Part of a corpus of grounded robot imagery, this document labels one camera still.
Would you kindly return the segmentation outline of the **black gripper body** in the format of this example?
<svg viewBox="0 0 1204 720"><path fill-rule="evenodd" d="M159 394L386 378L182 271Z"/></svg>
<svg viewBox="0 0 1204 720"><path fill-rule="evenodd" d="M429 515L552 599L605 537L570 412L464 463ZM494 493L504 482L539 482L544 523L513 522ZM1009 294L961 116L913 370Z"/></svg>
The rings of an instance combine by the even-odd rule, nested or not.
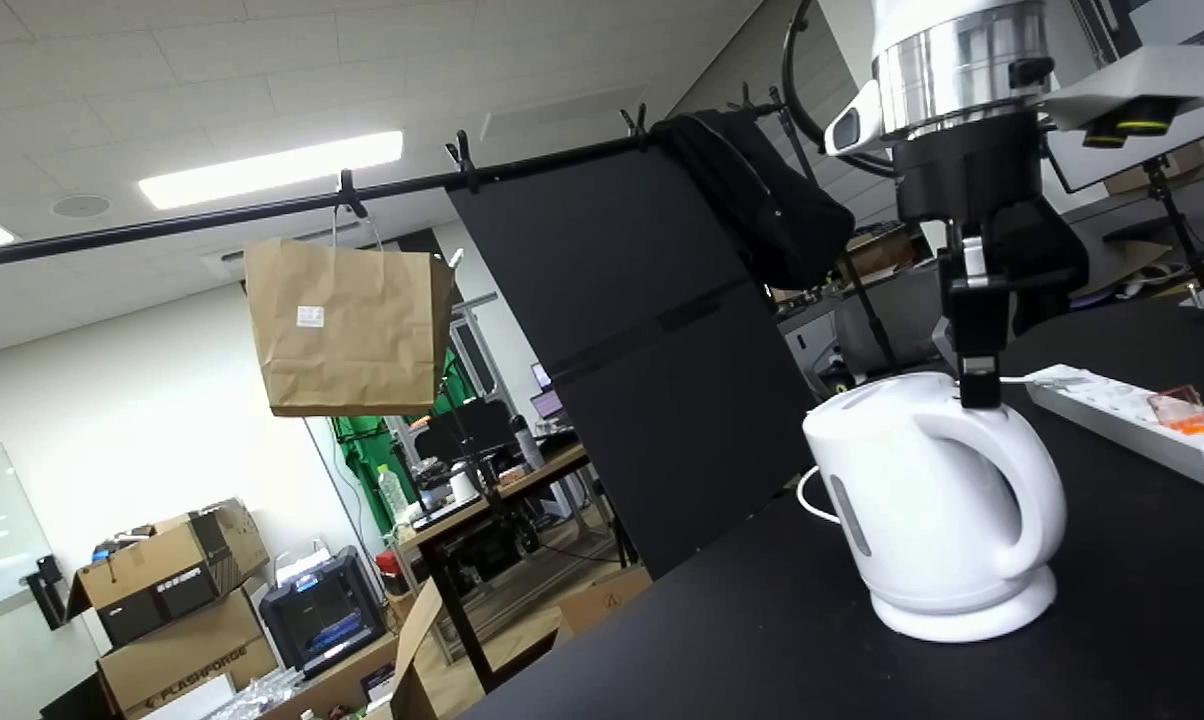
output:
<svg viewBox="0 0 1204 720"><path fill-rule="evenodd" d="M978 235L989 271L1009 277L994 222L1041 194L1041 129L1030 111L939 129L895 147L904 222L948 222Z"/></svg>

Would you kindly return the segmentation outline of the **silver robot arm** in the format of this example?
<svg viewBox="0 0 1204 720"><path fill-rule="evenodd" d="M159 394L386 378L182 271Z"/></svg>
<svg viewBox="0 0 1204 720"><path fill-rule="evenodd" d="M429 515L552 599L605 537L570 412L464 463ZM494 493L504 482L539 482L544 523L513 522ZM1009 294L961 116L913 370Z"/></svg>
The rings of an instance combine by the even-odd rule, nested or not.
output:
<svg viewBox="0 0 1204 720"><path fill-rule="evenodd" d="M823 154L885 147L901 216L945 223L953 378L962 408L994 408L1009 282L989 240L1003 207L1041 194L1044 0L873 0L873 20L873 75L823 129Z"/></svg>

